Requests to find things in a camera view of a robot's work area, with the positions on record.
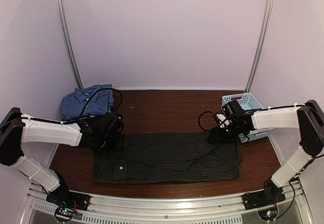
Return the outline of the blue checked shirt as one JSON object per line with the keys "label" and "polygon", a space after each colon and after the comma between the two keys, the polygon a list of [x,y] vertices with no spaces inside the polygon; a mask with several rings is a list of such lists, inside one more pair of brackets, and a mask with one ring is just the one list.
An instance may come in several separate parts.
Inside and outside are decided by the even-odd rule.
{"label": "blue checked shirt", "polygon": [[64,121],[71,121],[79,118],[84,106],[82,117],[103,116],[109,112],[114,105],[113,91],[111,84],[97,84],[85,89],[75,89],[68,94],[61,102],[61,118]]}

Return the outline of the black pinstriped long sleeve shirt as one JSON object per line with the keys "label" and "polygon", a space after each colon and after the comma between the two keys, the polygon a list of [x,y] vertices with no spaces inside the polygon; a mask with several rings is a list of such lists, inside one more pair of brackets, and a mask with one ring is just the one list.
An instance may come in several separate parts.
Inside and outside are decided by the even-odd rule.
{"label": "black pinstriped long sleeve shirt", "polygon": [[199,183],[239,176],[243,157],[236,141],[212,141],[208,132],[119,135],[94,153],[97,184]]}

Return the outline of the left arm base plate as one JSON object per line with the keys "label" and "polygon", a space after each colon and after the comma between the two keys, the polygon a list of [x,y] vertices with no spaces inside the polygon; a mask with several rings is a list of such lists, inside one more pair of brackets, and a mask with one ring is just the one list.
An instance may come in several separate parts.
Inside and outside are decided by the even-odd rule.
{"label": "left arm base plate", "polygon": [[87,211],[90,196],[77,192],[70,192],[70,200],[60,202],[53,195],[47,194],[46,201],[55,204],[54,217],[58,222],[69,222],[73,218],[81,217],[80,211]]}

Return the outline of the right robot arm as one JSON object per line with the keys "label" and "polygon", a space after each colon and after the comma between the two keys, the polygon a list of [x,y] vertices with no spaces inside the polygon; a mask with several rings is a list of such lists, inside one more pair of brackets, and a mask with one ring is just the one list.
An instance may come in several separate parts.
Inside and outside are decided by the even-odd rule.
{"label": "right robot arm", "polygon": [[316,100],[248,110],[234,100],[222,106],[222,114],[215,117],[218,126],[209,131],[209,141],[213,143],[229,143],[240,134],[272,129],[276,151],[291,154],[264,182],[262,190],[243,194],[246,210],[285,200],[283,187],[298,177],[323,151],[323,110]]}

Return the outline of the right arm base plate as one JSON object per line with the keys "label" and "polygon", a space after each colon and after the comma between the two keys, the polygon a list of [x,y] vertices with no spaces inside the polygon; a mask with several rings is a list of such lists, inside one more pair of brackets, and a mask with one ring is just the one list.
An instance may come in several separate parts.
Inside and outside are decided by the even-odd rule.
{"label": "right arm base plate", "polygon": [[279,216],[278,203],[286,199],[283,193],[272,196],[264,190],[257,192],[246,192],[242,195],[245,210],[255,209],[258,217],[265,222],[275,221]]}

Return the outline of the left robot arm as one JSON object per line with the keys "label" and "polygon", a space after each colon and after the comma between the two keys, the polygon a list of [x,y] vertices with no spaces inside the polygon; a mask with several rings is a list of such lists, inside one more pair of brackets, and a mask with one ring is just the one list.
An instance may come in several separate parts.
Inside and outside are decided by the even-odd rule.
{"label": "left robot arm", "polygon": [[54,202],[67,206],[73,201],[64,178],[23,151],[23,143],[53,143],[97,151],[111,147],[124,128],[121,114],[106,113],[67,121],[23,114],[12,108],[1,122],[1,165],[12,166],[41,185]]}

